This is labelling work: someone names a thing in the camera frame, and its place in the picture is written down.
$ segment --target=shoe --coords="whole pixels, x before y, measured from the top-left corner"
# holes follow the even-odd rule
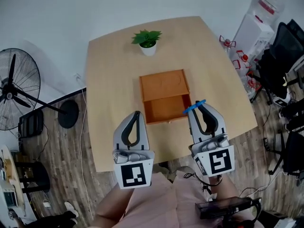
[[[77,220],[76,220],[76,219],[72,218],[71,220],[75,222],[75,225],[77,225],[77,224],[78,224],[78,222],[77,222]]]
[[[72,204],[70,204],[69,202],[65,202],[65,206],[66,206],[67,211],[71,211],[73,214],[75,214],[76,218],[79,217],[79,213],[75,210],[75,208]]]

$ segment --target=white flower pot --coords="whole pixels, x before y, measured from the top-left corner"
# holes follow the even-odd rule
[[[143,48],[140,45],[139,45],[139,47],[142,49],[142,52],[146,56],[153,56],[155,54],[155,51],[156,51],[156,45],[157,45],[157,42],[155,43],[155,45],[153,47],[150,47],[150,48]]]

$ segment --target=fan blade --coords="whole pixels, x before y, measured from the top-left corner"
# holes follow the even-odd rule
[[[5,96],[4,95],[1,95],[0,96],[0,103],[5,99]]]
[[[18,104],[25,106],[27,108],[30,108],[30,105],[26,102],[24,102],[23,100],[21,100],[20,98],[18,98],[17,96],[13,96],[13,100],[15,100]]]
[[[9,81],[8,81],[8,85],[11,85],[13,83],[15,61],[16,61],[16,54],[14,54],[13,59],[11,61],[11,65],[10,65],[10,69],[9,69]]]

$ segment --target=fan stand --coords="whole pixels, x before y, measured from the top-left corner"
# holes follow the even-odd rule
[[[32,101],[35,101],[43,106],[46,106],[54,111],[57,111],[58,112],[58,121],[59,121],[59,124],[60,126],[62,126],[63,128],[71,128],[73,127],[76,122],[77,122],[77,119],[78,119],[78,116],[79,116],[79,108],[78,108],[78,105],[75,101],[73,100],[68,100],[68,101],[65,101],[61,107],[58,109],[56,107],[53,107],[52,105],[50,104],[47,104],[43,101],[40,101],[38,99],[36,99],[35,97],[32,97],[31,95],[25,93],[24,91],[16,88],[16,91],[18,94],[20,95],[23,95],[24,97],[32,100]]]

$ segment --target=green plant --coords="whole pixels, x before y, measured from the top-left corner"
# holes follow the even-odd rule
[[[140,30],[139,34],[135,34],[132,39],[132,44],[139,44],[144,48],[151,48],[156,44],[156,41],[160,39],[160,35],[162,33],[160,31],[147,31]]]

